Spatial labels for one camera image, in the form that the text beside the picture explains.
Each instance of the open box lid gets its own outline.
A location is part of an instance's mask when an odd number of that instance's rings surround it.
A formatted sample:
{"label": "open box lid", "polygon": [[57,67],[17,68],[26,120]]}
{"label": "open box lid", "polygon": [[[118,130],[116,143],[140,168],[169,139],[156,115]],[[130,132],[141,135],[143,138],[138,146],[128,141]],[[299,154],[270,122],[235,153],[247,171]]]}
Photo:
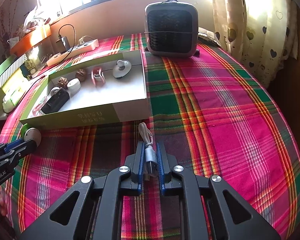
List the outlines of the open box lid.
{"label": "open box lid", "polygon": [[[112,75],[112,69],[119,59],[130,61],[132,68],[126,76],[116,79]],[[105,85],[98,88],[94,87],[91,80],[91,70],[96,66],[102,67],[106,79]],[[71,96],[58,112],[34,117],[33,108],[50,93],[58,79],[65,77],[71,80],[75,78],[75,72],[79,69],[85,69],[88,76],[81,84],[78,94]],[[81,62],[44,78],[26,106],[20,121],[37,128],[54,129],[146,119],[149,117],[149,109],[145,80],[140,50]],[[96,118],[86,120],[84,117],[87,115],[88,117],[98,115],[98,120]]]}

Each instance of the blue gripper pad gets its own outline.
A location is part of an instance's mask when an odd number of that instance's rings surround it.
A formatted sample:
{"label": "blue gripper pad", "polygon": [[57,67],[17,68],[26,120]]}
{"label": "blue gripper pad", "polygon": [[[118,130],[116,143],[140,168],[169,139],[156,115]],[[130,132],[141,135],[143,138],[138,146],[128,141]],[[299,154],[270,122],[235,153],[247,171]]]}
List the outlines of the blue gripper pad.
{"label": "blue gripper pad", "polygon": [[16,147],[16,146],[18,146],[19,144],[24,143],[24,142],[25,142],[25,141],[24,141],[22,138],[20,138],[20,139],[14,141],[14,142],[8,143],[8,144],[7,144],[7,147],[6,147],[5,150],[4,150],[5,153],[10,152],[11,149],[13,149],[14,147]]}
{"label": "blue gripper pad", "polygon": [[139,192],[139,194],[142,193],[144,164],[145,164],[145,144],[143,143],[141,154],[140,154],[140,164],[139,164],[139,171],[138,171],[138,192]]}
{"label": "blue gripper pad", "polygon": [[165,192],[165,185],[164,185],[164,170],[163,170],[163,162],[162,162],[162,155],[160,151],[160,145],[157,143],[157,162],[158,162],[158,176],[159,176],[159,187],[160,192],[164,195]]}

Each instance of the plaid blanket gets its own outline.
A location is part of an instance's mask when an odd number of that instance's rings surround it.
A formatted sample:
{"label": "plaid blanket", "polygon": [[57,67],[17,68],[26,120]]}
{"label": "plaid blanket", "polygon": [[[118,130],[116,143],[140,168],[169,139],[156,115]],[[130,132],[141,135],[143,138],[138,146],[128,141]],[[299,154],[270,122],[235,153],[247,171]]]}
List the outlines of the plaid blanket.
{"label": "plaid blanket", "polygon": [[[172,59],[144,51],[141,34],[100,41],[95,51],[41,71],[141,49],[155,140],[195,174],[219,174],[286,239],[300,222],[300,154],[276,104],[238,62],[198,43],[199,57]],[[20,136],[18,122],[40,80],[9,115],[1,142]],[[22,232],[80,177],[106,175],[135,153],[140,121],[42,131],[37,151],[3,186],[8,217]],[[178,200],[161,197],[157,179],[125,197],[122,239],[180,239]]]}

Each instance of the pink plastic clip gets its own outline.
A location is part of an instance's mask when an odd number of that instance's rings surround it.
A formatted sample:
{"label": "pink plastic clip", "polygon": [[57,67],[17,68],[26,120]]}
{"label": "pink plastic clip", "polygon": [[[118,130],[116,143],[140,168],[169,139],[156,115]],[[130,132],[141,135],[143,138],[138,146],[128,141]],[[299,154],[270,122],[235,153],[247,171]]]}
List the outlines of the pink plastic clip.
{"label": "pink plastic clip", "polygon": [[97,83],[103,85],[106,82],[101,67],[96,67],[92,70],[91,79],[95,86],[97,86]]}

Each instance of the white round object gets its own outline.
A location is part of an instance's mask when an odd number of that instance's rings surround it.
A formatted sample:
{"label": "white round object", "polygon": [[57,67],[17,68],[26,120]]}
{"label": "white round object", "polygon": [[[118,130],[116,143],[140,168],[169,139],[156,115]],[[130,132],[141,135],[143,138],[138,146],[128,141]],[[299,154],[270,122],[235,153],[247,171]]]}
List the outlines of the white round object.
{"label": "white round object", "polygon": [[121,166],[121,167],[119,167],[119,171],[120,172],[127,172],[127,171],[129,171],[129,167],[128,166]]}
{"label": "white round object", "polygon": [[59,90],[60,90],[60,87],[54,87],[54,88],[51,89],[51,91],[50,91],[50,96],[55,95]]}
{"label": "white round object", "polygon": [[90,176],[83,176],[81,178],[81,182],[82,183],[89,183],[91,181],[91,177]]}
{"label": "white round object", "polygon": [[211,177],[211,179],[214,181],[214,182],[220,182],[221,181],[221,177],[219,175],[213,175]]}
{"label": "white round object", "polygon": [[176,165],[173,167],[173,169],[177,172],[182,172],[183,171],[183,167],[181,165]]}
{"label": "white round object", "polygon": [[70,80],[67,87],[71,95],[76,94],[81,88],[79,79],[75,78]]}
{"label": "white round object", "polygon": [[29,130],[26,131],[24,140],[25,142],[29,140],[34,140],[37,146],[39,146],[41,142],[41,133],[36,128],[30,128]]}
{"label": "white round object", "polygon": [[112,74],[115,78],[121,78],[128,74],[130,70],[131,63],[128,60],[118,60],[117,65],[112,70]]}

